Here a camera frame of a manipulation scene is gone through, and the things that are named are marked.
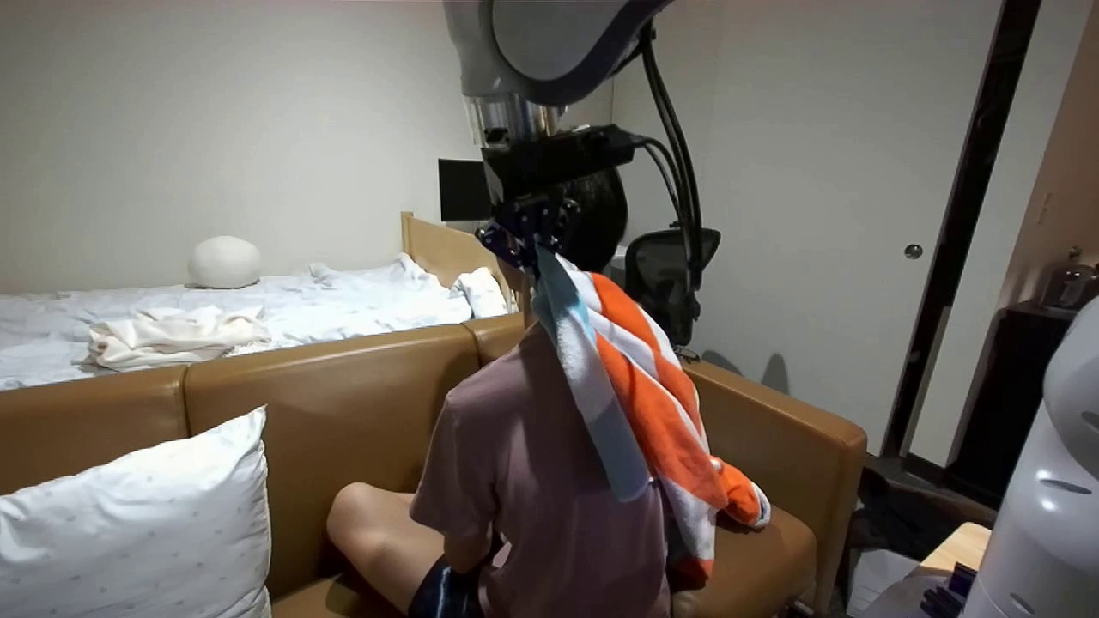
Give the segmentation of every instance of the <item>man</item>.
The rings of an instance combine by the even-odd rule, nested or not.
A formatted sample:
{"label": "man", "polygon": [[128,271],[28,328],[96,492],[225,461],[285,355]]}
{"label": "man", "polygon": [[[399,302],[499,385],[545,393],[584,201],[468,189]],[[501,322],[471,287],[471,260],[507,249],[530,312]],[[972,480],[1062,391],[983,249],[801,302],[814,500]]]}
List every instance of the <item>man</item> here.
{"label": "man", "polygon": [[[671,539],[690,539],[667,512],[675,487],[660,485],[660,472],[650,478],[650,467],[642,485],[632,472],[628,499],[623,480],[616,487],[616,478],[647,464],[640,456],[650,456],[650,442],[660,446],[660,438],[626,435],[607,446],[616,429],[607,433],[587,404],[596,393],[576,391],[596,360],[589,357],[589,366],[558,360],[576,342],[557,327],[570,312],[570,302],[557,300],[558,281],[562,287],[570,287],[566,278],[587,281],[581,271],[603,271],[616,256],[626,234],[623,182],[607,167],[549,200],[549,208],[542,201],[482,234],[520,296],[537,296],[538,320],[526,308],[530,334],[520,348],[447,393],[419,492],[349,485],[333,500],[330,539],[378,595],[410,613],[671,613],[671,586],[675,586]],[[737,492],[745,519],[763,526],[763,492],[754,485]]]}

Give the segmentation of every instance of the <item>bed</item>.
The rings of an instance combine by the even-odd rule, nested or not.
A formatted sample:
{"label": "bed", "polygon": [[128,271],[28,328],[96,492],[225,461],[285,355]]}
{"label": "bed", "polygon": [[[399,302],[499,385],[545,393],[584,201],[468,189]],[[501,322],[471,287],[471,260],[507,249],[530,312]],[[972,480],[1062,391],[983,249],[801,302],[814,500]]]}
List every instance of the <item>bed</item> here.
{"label": "bed", "polygon": [[471,234],[403,211],[403,249],[371,268],[310,263],[247,287],[0,296],[0,391],[506,312],[516,300]]}

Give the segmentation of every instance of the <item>short hair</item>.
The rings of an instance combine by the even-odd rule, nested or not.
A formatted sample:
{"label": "short hair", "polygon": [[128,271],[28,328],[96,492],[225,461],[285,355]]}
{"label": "short hair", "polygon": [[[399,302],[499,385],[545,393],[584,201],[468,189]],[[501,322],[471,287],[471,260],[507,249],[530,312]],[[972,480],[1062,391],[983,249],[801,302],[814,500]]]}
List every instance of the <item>short hair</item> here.
{"label": "short hair", "polygon": [[573,205],[573,215],[557,249],[581,271],[603,271],[616,260],[628,224],[618,167],[562,182],[558,200]]}

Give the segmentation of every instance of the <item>white wall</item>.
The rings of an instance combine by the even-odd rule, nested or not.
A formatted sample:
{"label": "white wall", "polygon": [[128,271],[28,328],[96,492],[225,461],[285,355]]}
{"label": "white wall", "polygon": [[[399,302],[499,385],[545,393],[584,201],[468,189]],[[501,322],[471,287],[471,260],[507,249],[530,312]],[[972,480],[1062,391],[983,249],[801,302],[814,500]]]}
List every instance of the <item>white wall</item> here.
{"label": "white wall", "polygon": [[[726,234],[697,348],[886,429],[999,4],[684,0],[660,57]],[[616,120],[653,128],[640,71]],[[636,211],[671,218],[647,163]]]}
{"label": "white wall", "polygon": [[474,150],[435,0],[0,4],[0,293],[182,281],[210,234],[375,263],[439,154]]}
{"label": "white wall", "polygon": [[1069,107],[1062,107],[1085,36],[1089,11],[1092,0],[1048,0],[1032,30],[980,234],[960,271],[960,287],[909,442],[909,453],[936,467],[952,461],[989,322],[1010,296],[1024,296],[1010,278],[1012,254],[1019,249],[1018,273],[1024,281],[1032,260],[1062,249],[1062,240],[1085,240],[1099,230],[1099,150],[1094,130],[1089,130],[1094,128],[1094,28],[1085,46],[1089,57],[1079,65],[1082,87],[1070,94]]}

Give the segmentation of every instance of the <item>orange towel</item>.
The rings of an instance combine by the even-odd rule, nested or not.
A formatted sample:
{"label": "orange towel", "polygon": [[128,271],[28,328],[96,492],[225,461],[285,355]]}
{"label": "orange towel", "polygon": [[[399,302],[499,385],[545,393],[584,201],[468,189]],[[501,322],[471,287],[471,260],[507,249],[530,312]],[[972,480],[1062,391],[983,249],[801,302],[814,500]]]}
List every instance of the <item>orange towel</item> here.
{"label": "orange towel", "polygon": [[766,526],[766,494],[710,456],[700,397],[667,334],[611,278],[538,249],[537,308],[554,337],[584,425],[618,499],[660,485],[671,519],[671,582],[703,586],[714,516]]}

